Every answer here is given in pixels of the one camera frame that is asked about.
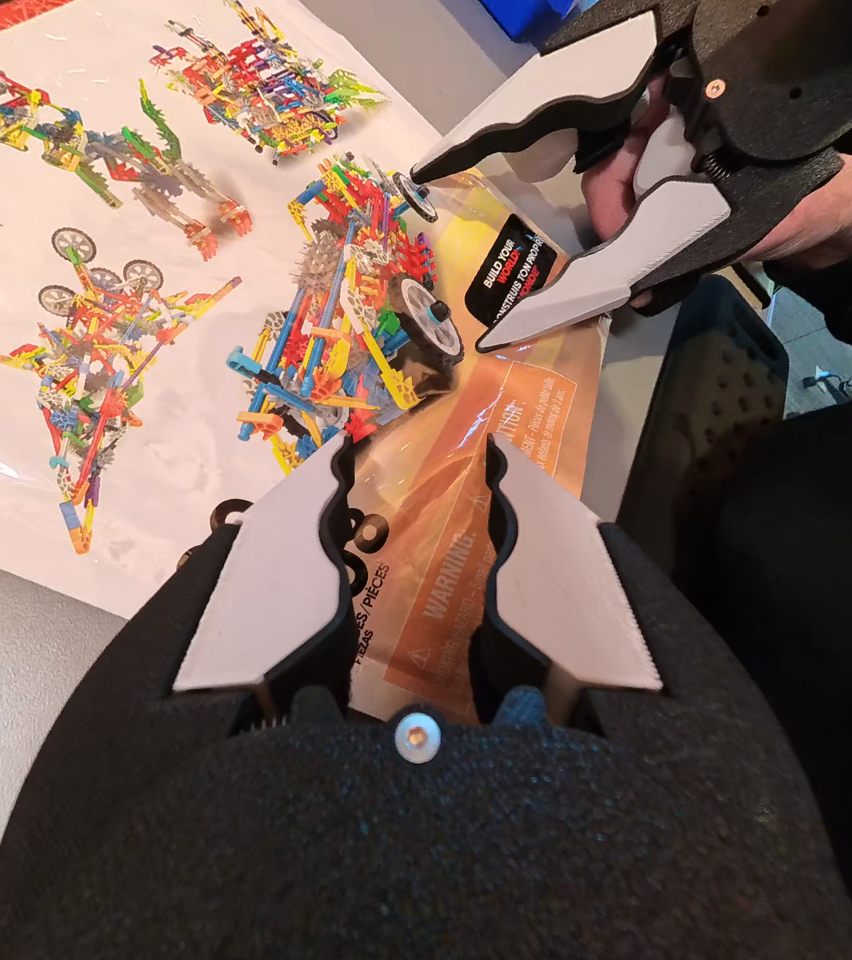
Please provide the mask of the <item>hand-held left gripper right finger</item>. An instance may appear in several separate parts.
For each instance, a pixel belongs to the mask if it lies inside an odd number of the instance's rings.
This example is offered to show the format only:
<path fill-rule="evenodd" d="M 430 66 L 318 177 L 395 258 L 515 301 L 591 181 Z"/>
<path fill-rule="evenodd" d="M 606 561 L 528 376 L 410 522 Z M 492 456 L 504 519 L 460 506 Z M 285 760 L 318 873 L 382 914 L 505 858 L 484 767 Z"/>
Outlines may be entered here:
<path fill-rule="evenodd" d="M 599 518 L 504 434 L 487 435 L 488 534 L 494 552 L 475 630 L 475 712 L 532 688 L 567 726 L 588 690 L 664 685 L 604 542 Z"/>

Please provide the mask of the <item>person's right hand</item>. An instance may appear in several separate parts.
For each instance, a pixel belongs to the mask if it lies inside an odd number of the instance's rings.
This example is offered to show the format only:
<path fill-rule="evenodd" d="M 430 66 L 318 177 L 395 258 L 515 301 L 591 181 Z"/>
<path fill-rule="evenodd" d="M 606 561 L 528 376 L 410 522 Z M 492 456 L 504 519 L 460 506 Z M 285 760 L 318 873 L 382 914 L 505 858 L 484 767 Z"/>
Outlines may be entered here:
<path fill-rule="evenodd" d="M 651 134 L 663 124 L 635 124 L 624 146 L 582 176 L 581 189 L 594 232 L 609 239 L 636 204 L 634 176 Z M 746 252 L 745 261 L 793 259 L 816 269 L 852 256 L 852 154 L 825 186 L 804 200 Z"/>

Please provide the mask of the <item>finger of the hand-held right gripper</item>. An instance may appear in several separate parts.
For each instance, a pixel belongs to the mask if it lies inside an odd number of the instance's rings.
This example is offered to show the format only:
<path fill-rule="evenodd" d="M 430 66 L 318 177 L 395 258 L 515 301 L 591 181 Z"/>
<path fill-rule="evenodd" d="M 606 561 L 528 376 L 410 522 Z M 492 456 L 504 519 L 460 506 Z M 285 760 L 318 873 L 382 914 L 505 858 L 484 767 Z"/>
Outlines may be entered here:
<path fill-rule="evenodd" d="M 521 298 L 476 343 L 481 354 L 537 339 L 629 302 L 648 277 L 731 214 L 720 189 L 692 174 L 695 148 L 675 107 L 648 139 L 634 176 L 640 198 L 607 242 L 572 258 L 553 282 Z"/>
<path fill-rule="evenodd" d="M 416 162 L 410 177 L 430 184 L 557 131 L 621 126 L 645 88 L 658 43 L 656 14 L 647 10 L 532 57 Z"/>

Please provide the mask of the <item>person's black-clad torso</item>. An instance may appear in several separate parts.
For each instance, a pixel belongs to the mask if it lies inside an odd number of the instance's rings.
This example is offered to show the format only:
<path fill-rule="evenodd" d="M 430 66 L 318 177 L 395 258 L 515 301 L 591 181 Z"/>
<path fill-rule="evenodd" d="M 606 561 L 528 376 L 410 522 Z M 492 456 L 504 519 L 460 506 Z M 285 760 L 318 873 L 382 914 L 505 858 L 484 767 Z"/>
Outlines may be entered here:
<path fill-rule="evenodd" d="M 852 898 L 852 401 L 756 438 L 714 557 L 713 621 L 790 738 Z"/>

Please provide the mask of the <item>black perforated panel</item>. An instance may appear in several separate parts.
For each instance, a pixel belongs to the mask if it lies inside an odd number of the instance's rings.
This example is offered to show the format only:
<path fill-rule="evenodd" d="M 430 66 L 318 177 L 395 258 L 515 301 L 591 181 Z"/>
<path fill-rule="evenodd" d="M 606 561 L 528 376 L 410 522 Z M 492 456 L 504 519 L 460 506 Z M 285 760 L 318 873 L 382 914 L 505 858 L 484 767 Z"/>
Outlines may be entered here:
<path fill-rule="evenodd" d="M 788 355 L 726 277 L 681 304 L 617 516 L 661 565 L 696 535 L 746 445 L 784 414 Z"/>

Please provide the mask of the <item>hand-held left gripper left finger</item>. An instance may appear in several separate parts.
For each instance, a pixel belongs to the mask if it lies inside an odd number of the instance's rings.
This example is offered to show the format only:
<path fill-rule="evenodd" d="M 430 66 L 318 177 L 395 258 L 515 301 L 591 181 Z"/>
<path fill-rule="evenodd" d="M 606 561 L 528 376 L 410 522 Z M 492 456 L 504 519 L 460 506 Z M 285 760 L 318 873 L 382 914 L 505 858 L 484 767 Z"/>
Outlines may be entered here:
<path fill-rule="evenodd" d="M 172 685 L 252 692 L 273 720 L 344 723 L 359 646 L 344 549 L 355 482 L 339 433 L 243 514 Z"/>

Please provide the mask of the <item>blue plastic bin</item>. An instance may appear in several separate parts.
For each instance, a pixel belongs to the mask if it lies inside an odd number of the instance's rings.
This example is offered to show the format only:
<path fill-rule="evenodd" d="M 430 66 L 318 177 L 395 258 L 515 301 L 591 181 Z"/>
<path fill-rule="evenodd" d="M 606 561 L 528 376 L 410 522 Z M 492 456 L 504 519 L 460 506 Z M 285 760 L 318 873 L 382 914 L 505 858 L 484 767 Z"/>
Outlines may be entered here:
<path fill-rule="evenodd" d="M 582 11 L 579 1 L 480 1 L 480 5 L 515 42 L 546 37 Z"/>

